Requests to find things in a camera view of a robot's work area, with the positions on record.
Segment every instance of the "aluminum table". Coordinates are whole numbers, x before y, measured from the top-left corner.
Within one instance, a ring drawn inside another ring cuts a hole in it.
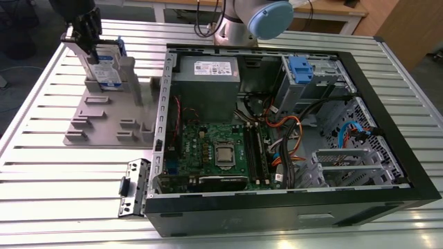
[[[161,77],[166,43],[213,44],[187,24],[103,21],[122,35],[141,81]],[[385,43],[371,37],[286,32],[263,47],[354,54],[394,121],[443,191],[443,118]],[[121,178],[150,150],[75,149],[64,132],[85,92],[85,69],[60,45],[0,141],[0,247],[68,248],[437,248],[443,201],[359,227],[162,238],[145,218],[118,219]]]

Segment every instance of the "table leg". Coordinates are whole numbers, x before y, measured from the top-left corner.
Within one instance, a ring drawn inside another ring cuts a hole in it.
[[[165,22],[165,9],[166,9],[165,4],[162,3],[154,4],[154,15],[157,22]]]
[[[349,17],[349,21],[346,22],[343,29],[341,31],[341,35],[353,35],[355,28],[359,25],[362,17]]]

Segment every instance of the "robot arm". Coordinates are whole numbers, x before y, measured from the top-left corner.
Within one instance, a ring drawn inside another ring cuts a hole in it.
[[[97,44],[102,35],[101,9],[94,0],[50,0],[56,13],[62,15],[68,26],[62,41],[74,43],[79,49],[75,53],[91,58],[91,63],[99,61]]]

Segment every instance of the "power supply label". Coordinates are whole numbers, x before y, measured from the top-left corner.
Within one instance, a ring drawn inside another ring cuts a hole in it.
[[[194,63],[195,75],[233,75],[231,62],[198,61]]]

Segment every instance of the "red wire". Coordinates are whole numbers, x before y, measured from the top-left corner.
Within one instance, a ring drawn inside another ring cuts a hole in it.
[[[178,99],[177,96],[174,96],[175,98],[175,101],[178,102],[178,122],[175,123],[175,131],[174,131],[174,137],[173,137],[173,141],[171,141],[171,146],[174,145],[174,142],[175,142],[175,137],[178,135],[178,131],[179,131],[179,124],[181,124],[181,110],[182,110],[182,107],[181,107],[181,101]]]

